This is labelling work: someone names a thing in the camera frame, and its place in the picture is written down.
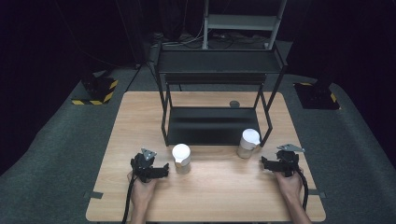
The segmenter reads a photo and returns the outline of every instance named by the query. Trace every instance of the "black cable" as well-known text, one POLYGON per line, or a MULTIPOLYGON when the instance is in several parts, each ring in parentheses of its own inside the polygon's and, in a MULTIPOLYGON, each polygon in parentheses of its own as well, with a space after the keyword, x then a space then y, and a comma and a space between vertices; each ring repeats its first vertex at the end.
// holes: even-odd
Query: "black cable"
POLYGON ((303 199, 303 209, 306 211, 306 204, 308 202, 308 183, 306 182, 306 178, 301 172, 300 168, 297 166, 295 171, 300 175, 301 179, 303 180, 304 186, 304 199, 303 199))
POLYGON ((134 82, 134 79, 137 77, 137 74, 140 72, 141 68, 142 68, 142 65, 140 65, 139 68, 137 69, 137 72, 134 74, 134 77, 132 78, 132 80, 129 83, 128 87, 126 88, 125 92, 127 92, 128 89, 131 87, 132 83, 134 82))
POLYGON ((61 10, 61 7, 60 7, 59 4, 58 4, 58 1, 55 1, 55 5, 56 5, 56 7, 57 7, 57 9, 58 9, 59 14, 60 14, 61 17, 62 17, 62 20, 63 20, 63 22, 64 22, 64 25, 66 26, 67 30, 69 31, 70 35, 72 36, 73 41, 75 42, 75 44, 76 44, 76 46, 77 46, 77 48, 78 48, 78 50, 79 50, 80 52, 84 53, 85 55, 89 56, 90 58, 92 58, 92 59, 94 59, 94 60, 96 60, 96 61, 98 61, 98 62, 105 63, 105 64, 108 64, 108 65, 113 66, 113 67, 118 67, 118 68, 130 68, 130 67, 128 67, 128 66, 121 66, 121 65, 118 65, 118 64, 106 62, 106 61, 104 61, 104 60, 101 60, 101 59, 99 59, 99 58, 97 58, 97 57, 91 55, 89 52, 83 50, 83 49, 81 48, 81 46, 78 44, 77 39, 76 39, 76 37, 75 37, 75 35, 74 35, 74 33, 73 33, 71 27, 69 26, 69 23, 68 23, 67 20, 66 20, 66 17, 65 17, 64 14, 62 13, 62 10, 61 10))
POLYGON ((129 204, 131 203, 132 189, 134 188, 135 181, 136 181, 136 178, 134 179, 134 170, 133 170, 132 171, 132 179, 131 179, 131 182, 129 182, 128 194, 126 195, 126 203, 125 203, 124 216, 122 218, 122 224, 126 223, 126 218, 128 217, 129 204))

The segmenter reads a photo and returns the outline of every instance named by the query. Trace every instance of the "wooden table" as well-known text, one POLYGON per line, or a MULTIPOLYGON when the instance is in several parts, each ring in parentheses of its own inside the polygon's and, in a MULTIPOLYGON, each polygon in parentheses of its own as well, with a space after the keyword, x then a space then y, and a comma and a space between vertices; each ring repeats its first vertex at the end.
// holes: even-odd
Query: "wooden table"
MULTIPOLYGON (((227 106, 236 100, 251 106, 256 92, 173 92, 175 105, 227 106)), ((257 114, 262 131, 267 128, 264 112, 257 114)), ((237 146, 190 146, 191 171, 176 173, 172 148, 161 132, 163 116, 160 95, 153 91, 130 91, 123 96, 93 191, 102 199, 91 198, 86 218, 89 221, 121 221, 130 159, 141 147, 156 151, 154 167, 170 164, 169 176, 161 179, 148 208, 147 221, 287 221, 290 215, 272 172, 262 169, 263 155, 274 161, 276 147, 300 146, 283 96, 278 93, 270 110, 274 129, 263 148, 256 148, 250 159, 236 155, 237 146)), ((304 154, 300 154, 308 187, 315 189, 304 154)), ((326 214, 318 195, 309 195, 307 214, 322 221, 326 214)))

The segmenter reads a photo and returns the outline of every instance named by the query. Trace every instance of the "black base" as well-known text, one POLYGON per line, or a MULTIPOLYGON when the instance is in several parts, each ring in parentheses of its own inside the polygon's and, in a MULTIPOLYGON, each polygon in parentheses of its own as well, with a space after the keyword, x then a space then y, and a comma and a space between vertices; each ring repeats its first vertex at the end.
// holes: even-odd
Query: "black base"
POLYGON ((168 143, 238 146, 245 129, 260 133, 254 108, 173 107, 168 143))
POLYGON ((294 89, 297 91, 304 109, 337 110, 340 108, 334 94, 330 90, 317 94, 311 83, 294 83, 294 89))
POLYGON ((78 91, 78 94, 72 97, 74 105, 101 105, 108 103, 118 82, 112 77, 98 77, 93 79, 92 83, 89 83, 90 85, 87 85, 82 80, 81 83, 81 87, 84 90, 78 91))

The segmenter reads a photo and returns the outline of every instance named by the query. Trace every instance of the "dark background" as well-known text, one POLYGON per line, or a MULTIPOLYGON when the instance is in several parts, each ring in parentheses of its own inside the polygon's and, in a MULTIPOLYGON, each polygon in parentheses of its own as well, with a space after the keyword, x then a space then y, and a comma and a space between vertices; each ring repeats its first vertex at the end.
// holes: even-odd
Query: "dark background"
MULTIPOLYGON (((192 35, 201 26, 203 2, 190 1, 187 7, 185 29, 192 35)), ((210 8, 217 13, 276 14, 278 2, 232 0, 228 4, 212 0, 210 8)), ((162 2, 171 3, 182 6, 179 9, 184 14, 185 1, 162 2)), ((87 75, 85 68, 97 72, 141 63, 145 52, 138 46, 147 40, 144 34, 161 32, 169 24, 163 22, 158 0, 141 1, 132 17, 120 14, 120 4, 129 3, 1 1, 1 174, 23 155, 36 133, 68 100, 87 75), (123 22, 132 19, 129 22, 139 21, 137 30, 141 32, 125 29, 123 22)), ((392 0, 289 0, 277 36, 294 41, 288 58, 290 74, 320 78, 326 65, 343 56, 334 69, 333 82, 350 96, 393 165, 395 24, 392 0)))

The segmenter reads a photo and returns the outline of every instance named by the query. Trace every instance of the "gray floor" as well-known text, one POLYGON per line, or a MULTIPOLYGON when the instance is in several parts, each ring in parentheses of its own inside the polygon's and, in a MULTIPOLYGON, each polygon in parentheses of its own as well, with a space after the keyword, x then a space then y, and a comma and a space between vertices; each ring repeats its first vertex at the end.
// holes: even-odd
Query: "gray floor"
MULTIPOLYGON (((279 44, 286 51, 290 46, 279 44)), ((136 72, 119 68, 111 74, 119 85, 107 105, 71 105, 70 98, 65 100, 26 154, 0 177, 0 223, 89 223, 87 192, 93 189, 122 95, 157 90, 147 66, 136 72)), ((268 77, 266 91, 275 80, 268 77)), ((323 223, 395 223, 396 172, 356 107, 339 86, 331 85, 341 110, 302 109, 294 82, 315 80, 285 75, 279 92, 325 195, 323 223)), ((181 88, 232 91, 215 85, 181 88)), ((79 91, 80 85, 70 97, 79 91)))

